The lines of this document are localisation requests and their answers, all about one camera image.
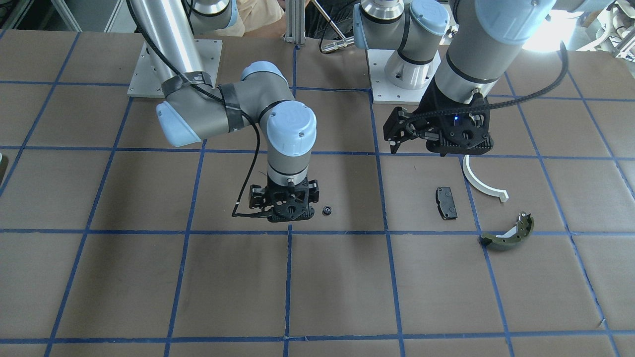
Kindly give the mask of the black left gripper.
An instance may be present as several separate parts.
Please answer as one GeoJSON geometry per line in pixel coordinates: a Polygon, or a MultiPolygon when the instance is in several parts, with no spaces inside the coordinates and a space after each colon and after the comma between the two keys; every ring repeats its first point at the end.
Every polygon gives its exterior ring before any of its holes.
{"type": "Polygon", "coordinates": [[[426,148],[441,156],[482,155],[494,146],[489,133],[490,111],[494,108],[479,92],[468,104],[456,102],[432,80],[413,113],[402,107],[393,109],[383,125],[383,137],[390,142],[392,155],[397,154],[402,142],[415,138],[426,140],[426,148]]]}

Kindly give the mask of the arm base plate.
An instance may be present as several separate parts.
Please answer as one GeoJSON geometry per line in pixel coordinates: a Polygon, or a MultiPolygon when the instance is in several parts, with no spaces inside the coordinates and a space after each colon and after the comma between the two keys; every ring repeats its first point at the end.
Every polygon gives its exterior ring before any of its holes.
{"type": "Polygon", "coordinates": [[[384,104],[418,104],[441,63],[439,52],[423,65],[392,50],[367,50],[367,59],[374,102],[384,104]]]}
{"type": "MultiPolygon", "coordinates": [[[[197,39],[195,48],[200,56],[204,72],[211,77],[212,85],[216,85],[216,77],[221,57],[222,41],[220,39],[197,39]]],[[[130,79],[127,95],[137,98],[163,99],[165,95],[162,83],[175,76],[156,54],[143,43],[140,56],[130,79]]]]}

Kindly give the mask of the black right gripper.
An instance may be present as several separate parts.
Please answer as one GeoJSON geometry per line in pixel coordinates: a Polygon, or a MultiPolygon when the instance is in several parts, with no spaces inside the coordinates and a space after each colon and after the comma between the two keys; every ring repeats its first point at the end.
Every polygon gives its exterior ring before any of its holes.
{"type": "Polygon", "coordinates": [[[260,208],[256,218],[267,218],[269,222],[308,220],[315,214],[310,205],[319,201],[319,186],[316,180],[304,179],[297,185],[282,186],[267,180],[267,186],[250,186],[250,208],[260,208]]]}

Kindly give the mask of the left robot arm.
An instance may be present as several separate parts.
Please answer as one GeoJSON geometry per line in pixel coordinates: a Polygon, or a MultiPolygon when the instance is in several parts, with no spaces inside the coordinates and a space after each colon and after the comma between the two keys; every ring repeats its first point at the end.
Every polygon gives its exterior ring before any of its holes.
{"type": "Polygon", "coordinates": [[[540,97],[556,88],[569,67],[553,83],[519,99],[488,102],[488,93],[535,34],[549,11],[592,11],[607,0],[452,0],[451,14],[435,0],[362,0],[354,7],[355,45],[364,49],[395,50],[401,63],[425,66],[435,58],[452,16],[458,32],[447,48],[418,108],[397,107],[383,125],[391,154],[417,138],[430,152],[481,155],[494,140],[489,132],[494,109],[540,97]]]}

